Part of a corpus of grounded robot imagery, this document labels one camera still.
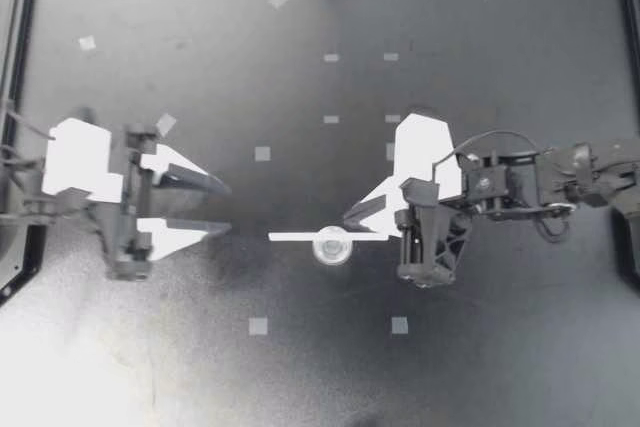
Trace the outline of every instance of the black work surface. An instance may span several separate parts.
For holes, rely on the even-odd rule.
[[[0,310],[0,372],[16,379],[0,392],[9,412],[35,406],[12,425],[637,425],[640,298],[606,209],[578,211],[557,246],[528,223],[478,222],[458,282],[429,291],[395,279],[396,242],[358,244],[334,275],[309,244],[267,241],[339,224],[391,172],[385,115],[429,107],[457,142],[497,127],[557,146],[636,135],[622,12],[36,0],[22,112],[49,126],[88,105],[116,133],[171,114],[166,142],[234,195],[163,195],[159,211],[234,230],[127,284],[104,278],[95,239],[52,229],[43,272]],[[393,316],[408,335],[391,335]],[[267,336],[249,335],[251,317]]]

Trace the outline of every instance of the black cable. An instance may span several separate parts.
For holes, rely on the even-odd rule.
[[[540,237],[550,244],[559,244],[564,242],[569,237],[569,232],[571,230],[571,225],[566,219],[562,219],[562,230],[560,232],[552,231],[544,219],[541,218],[533,219],[533,225],[535,226],[538,234],[540,234]]]
[[[490,137],[492,135],[498,135],[498,134],[512,135],[514,137],[517,137],[519,139],[522,139],[522,140],[526,141],[531,147],[533,147],[533,150],[535,151],[535,153],[540,155],[543,159],[545,159],[549,163],[549,165],[551,165],[553,167],[554,170],[556,170],[557,172],[561,173],[562,175],[566,175],[566,176],[574,176],[575,175],[575,172],[570,172],[568,170],[564,170],[561,166],[556,165],[555,162],[552,162],[551,160],[546,159],[546,157],[543,155],[544,151],[538,146],[538,144],[536,142],[534,142],[527,135],[525,135],[525,134],[523,134],[521,132],[516,132],[515,130],[496,129],[496,130],[489,130],[487,132],[482,132],[480,134],[477,134],[477,135],[474,135],[472,137],[469,137],[468,139],[466,139],[465,141],[463,141],[462,143],[460,143],[456,147],[454,147],[453,150],[451,150],[451,152],[449,152],[443,158],[441,158],[437,162],[434,162],[433,164],[431,164],[431,179],[433,181],[435,181],[435,179],[436,179],[436,169],[440,164],[442,164],[443,162],[446,162],[447,160],[449,160],[454,155],[461,153],[462,149],[464,149],[465,147],[468,147],[471,144],[474,144],[474,143],[478,142],[481,139],[484,139],[485,137]]]
[[[31,122],[29,122],[27,119],[22,117],[17,112],[14,112],[13,110],[7,109],[7,115],[9,117],[11,117],[13,120],[15,120],[16,122],[21,123],[22,125],[24,125],[26,128],[28,128],[29,130],[31,130],[35,134],[38,134],[39,136],[44,137],[47,140],[56,140],[55,137],[52,137],[48,133],[44,132],[43,130],[40,130],[38,127],[33,125]]]

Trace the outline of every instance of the robotic arm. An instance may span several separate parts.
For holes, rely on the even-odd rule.
[[[482,157],[463,153],[481,138],[499,134],[520,137],[533,150]],[[566,239],[567,218],[579,204],[611,205],[627,219],[640,215],[640,139],[542,151],[523,134],[496,130],[453,148],[445,122],[411,114],[398,126],[395,145],[394,161],[405,165],[403,170],[394,165],[394,175],[372,192],[379,195],[356,204],[344,221],[351,228],[400,237],[398,275],[419,287],[454,282],[475,216],[531,220],[553,243]],[[525,168],[533,176],[523,175]],[[537,192],[533,205],[523,193],[531,178]],[[554,231],[549,219],[558,219],[562,230]]]
[[[145,279],[152,262],[230,230],[222,222],[151,216],[152,194],[158,189],[231,193],[220,179],[159,143],[155,126],[127,126],[124,142],[112,145],[111,132],[95,125],[88,110],[48,133],[11,110],[7,115],[48,141],[42,159],[23,159],[3,146],[1,193],[12,181],[22,193],[22,209],[7,212],[4,206],[0,226],[80,220],[99,236],[108,276],[123,280]]]

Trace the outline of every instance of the white stick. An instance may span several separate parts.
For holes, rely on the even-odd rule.
[[[389,236],[376,232],[336,232],[322,234],[319,232],[269,232],[269,240],[271,242],[325,242],[329,240],[380,242],[389,240]]]

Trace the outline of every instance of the screw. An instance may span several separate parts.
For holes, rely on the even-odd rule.
[[[478,190],[487,190],[489,187],[491,187],[491,181],[486,177],[481,178],[476,184]]]

